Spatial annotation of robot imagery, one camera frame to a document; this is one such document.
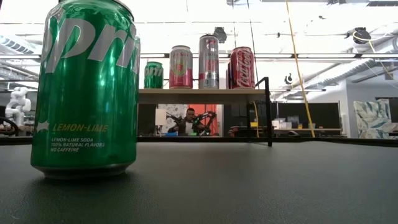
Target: desk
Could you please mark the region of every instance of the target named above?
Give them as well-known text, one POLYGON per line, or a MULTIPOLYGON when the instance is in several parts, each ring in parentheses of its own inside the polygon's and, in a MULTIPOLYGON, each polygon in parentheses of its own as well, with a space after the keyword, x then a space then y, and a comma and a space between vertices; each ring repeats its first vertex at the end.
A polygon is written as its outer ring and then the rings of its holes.
MULTIPOLYGON (((310 128, 274 129, 274 133, 276 133, 277 136, 278 134, 288 133, 289 131, 295 131, 297 134, 311 133, 310 128)), ((341 135, 341 128, 314 128, 313 132, 315 135, 318 135, 319 137, 322 135, 322 133, 325 132, 339 132, 339 134, 341 135)))
POLYGON ((328 142, 140 142, 126 175, 45 180, 0 147, 0 223, 396 223, 398 150, 328 142))

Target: black metal stand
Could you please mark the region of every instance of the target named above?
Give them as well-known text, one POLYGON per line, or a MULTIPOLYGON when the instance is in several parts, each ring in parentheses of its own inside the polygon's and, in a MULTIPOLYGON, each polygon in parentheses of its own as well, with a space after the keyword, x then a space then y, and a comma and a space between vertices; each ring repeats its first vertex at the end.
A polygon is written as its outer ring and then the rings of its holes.
POLYGON ((258 83, 256 83, 256 87, 259 86, 262 82, 266 85, 266 116, 267 116, 267 142, 268 146, 272 146, 272 121, 271 121, 271 93, 269 91, 269 79, 268 77, 262 78, 258 83))
POLYGON ((248 142, 250 141, 251 125, 250 125, 250 104, 246 104, 246 134, 248 136, 248 142))

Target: silver soda can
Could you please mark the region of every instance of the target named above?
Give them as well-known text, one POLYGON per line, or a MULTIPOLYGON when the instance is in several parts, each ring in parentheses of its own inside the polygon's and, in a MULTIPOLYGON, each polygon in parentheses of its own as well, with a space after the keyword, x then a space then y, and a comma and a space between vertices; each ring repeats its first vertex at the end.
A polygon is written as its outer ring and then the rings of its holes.
POLYGON ((218 39, 204 35, 199 39, 199 89, 218 89, 218 39))
POLYGON ((178 45, 170 53, 170 88, 191 88, 193 58, 189 47, 178 45))

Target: shelf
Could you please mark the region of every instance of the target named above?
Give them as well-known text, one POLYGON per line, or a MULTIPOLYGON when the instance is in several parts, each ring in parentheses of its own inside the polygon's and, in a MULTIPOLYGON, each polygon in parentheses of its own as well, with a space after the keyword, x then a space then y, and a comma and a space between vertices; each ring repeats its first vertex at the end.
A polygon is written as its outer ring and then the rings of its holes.
POLYGON ((141 89, 139 103, 158 104, 238 104, 265 100, 264 90, 141 89))

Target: soda can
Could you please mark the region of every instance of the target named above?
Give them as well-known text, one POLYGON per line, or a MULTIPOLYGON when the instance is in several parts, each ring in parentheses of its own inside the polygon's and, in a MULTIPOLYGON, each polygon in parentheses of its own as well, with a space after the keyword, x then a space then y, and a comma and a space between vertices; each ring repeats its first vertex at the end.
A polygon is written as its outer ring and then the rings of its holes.
POLYGON ((199 89, 219 89, 218 39, 203 35, 199 39, 199 89))
POLYGON ((193 88, 193 58, 189 47, 178 45, 170 53, 170 88, 193 88))
POLYGON ((254 55, 250 47, 238 47, 231 54, 231 88, 254 88, 254 55))
POLYGON ((159 62, 147 62, 144 88, 163 88, 163 67, 159 62))
POLYGON ((137 142, 140 40, 130 10, 62 1, 47 16, 41 61, 32 166, 53 179, 123 173, 137 142))

